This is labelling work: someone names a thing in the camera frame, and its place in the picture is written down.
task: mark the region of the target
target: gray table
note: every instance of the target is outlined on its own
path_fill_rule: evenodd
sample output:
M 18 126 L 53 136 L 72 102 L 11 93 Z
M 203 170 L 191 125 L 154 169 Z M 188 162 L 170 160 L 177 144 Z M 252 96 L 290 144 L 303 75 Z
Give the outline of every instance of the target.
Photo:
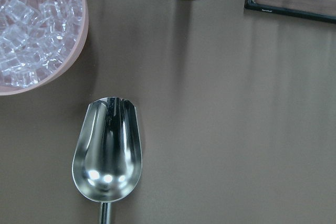
M 335 223 L 336 26 L 244 0 L 87 0 L 76 63 L 0 97 L 0 223 L 98 223 L 71 178 L 87 105 L 130 99 L 143 173 L 114 223 Z

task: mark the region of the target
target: scoop handle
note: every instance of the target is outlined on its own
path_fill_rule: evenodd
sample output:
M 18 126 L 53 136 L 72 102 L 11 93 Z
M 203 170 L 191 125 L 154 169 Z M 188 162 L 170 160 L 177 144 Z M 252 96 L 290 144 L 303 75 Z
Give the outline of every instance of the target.
M 101 203 L 99 224 L 111 224 L 112 223 L 111 212 L 112 212 L 112 203 Z

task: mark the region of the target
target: ice scoop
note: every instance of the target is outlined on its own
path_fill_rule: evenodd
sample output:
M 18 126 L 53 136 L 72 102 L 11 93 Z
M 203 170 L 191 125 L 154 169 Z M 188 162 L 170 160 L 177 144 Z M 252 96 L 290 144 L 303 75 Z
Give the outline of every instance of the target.
M 142 170 L 135 106 L 115 97 L 89 104 L 73 158 L 77 189 L 101 203 L 99 223 L 109 224 L 112 202 L 133 191 Z

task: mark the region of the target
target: pink bowl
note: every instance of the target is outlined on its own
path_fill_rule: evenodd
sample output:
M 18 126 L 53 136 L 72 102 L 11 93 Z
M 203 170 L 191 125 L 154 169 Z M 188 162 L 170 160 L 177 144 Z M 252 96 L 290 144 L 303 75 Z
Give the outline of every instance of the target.
M 33 84 L 27 88 L 20 88 L 20 87 L 4 87 L 0 86 L 0 95 L 11 95 L 11 94 L 19 94 L 26 92 L 31 89 L 35 89 L 37 87 L 40 87 L 44 84 L 47 84 L 53 80 L 55 80 L 57 77 L 61 76 L 65 71 L 67 71 L 72 64 L 77 60 L 78 56 L 80 55 L 87 35 L 88 35 L 88 28 L 89 28 L 89 14 L 88 14 L 88 5 L 86 0 L 82 0 L 83 3 L 83 21 L 79 29 L 79 34 L 76 39 L 76 43 L 74 47 L 72 48 L 69 56 L 67 59 L 63 62 L 63 64 L 50 76 L 48 76 L 46 79 L 38 82 L 37 84 Z

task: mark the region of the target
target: metal scoop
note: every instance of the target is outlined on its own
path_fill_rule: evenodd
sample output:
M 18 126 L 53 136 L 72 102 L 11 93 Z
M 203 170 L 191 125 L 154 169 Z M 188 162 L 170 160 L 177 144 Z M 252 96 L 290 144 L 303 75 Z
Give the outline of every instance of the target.
M 111 203 L 126 197 L 139 181 L 141 144 L 134 105 L 103 98 L 89 104 L 72 163 L 77 189 L 100 202 L 100 224 L 111 222 Z

